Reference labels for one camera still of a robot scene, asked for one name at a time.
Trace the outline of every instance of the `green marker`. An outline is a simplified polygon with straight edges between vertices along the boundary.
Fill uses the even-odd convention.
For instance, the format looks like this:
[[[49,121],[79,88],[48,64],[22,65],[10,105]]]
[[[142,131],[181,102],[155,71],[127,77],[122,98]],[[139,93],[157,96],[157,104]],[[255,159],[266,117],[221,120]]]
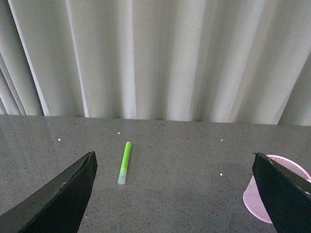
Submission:
[[[127,142],[125,144],[118,184],[125,184],[127,166],[128,166],[128,161],[130,159],[130,153],[131,153],[131,147],[132,147],[132,143]]]

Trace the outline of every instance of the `mesh wastebasket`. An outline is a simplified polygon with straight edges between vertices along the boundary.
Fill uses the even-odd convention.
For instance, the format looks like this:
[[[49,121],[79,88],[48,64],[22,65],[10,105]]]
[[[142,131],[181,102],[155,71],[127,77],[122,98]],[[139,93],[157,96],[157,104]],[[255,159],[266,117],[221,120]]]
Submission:
[[[277,163],[283,165],[287,169],[291,170],[292,172],[296,173],[300,177],[304,178],[305,180],[311,181],[310,175],[306,172],[305,169],[303,169],[298,164],[294,163],[293,161],[283,158],[281,156],[277,155],[267,155]],[[245,190],[243,194],[243,200],[245,203],[245,206],[247,209],[257,218],[260,220],[272,223],[258,192],[256,181],[254,176],[252,177],[251,181],[248,184],[247,189]]]

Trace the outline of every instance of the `speckled gray surface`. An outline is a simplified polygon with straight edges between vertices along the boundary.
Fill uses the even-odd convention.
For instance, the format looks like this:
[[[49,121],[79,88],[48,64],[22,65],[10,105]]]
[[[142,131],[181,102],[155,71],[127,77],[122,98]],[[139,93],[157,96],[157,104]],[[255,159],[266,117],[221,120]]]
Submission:
[[[127,141],[126,184],[118,185]],[[0,116],[0,215],[94,150],[99,167],[81,233],[275,233],[243,204],[252,152],[310,172],[310,141],[311,127]]]

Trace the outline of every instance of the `gray countertop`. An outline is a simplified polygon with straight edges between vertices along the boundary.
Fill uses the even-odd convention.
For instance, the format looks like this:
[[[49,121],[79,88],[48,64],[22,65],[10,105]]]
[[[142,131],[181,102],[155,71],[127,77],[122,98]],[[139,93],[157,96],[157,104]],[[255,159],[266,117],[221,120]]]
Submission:
[[[310,141],[311,127],[0,116],[0,215],[94,150],[99,167],[79,232],[275,233],[242,200],[252,152],[310,172]]]

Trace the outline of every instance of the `curtain fold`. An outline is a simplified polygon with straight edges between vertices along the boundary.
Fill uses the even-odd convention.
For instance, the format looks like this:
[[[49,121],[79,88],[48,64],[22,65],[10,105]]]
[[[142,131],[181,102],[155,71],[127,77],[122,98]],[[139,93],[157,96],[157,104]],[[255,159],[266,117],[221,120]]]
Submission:
[[[0,114],[311,125],[309,0],[8,0]]]

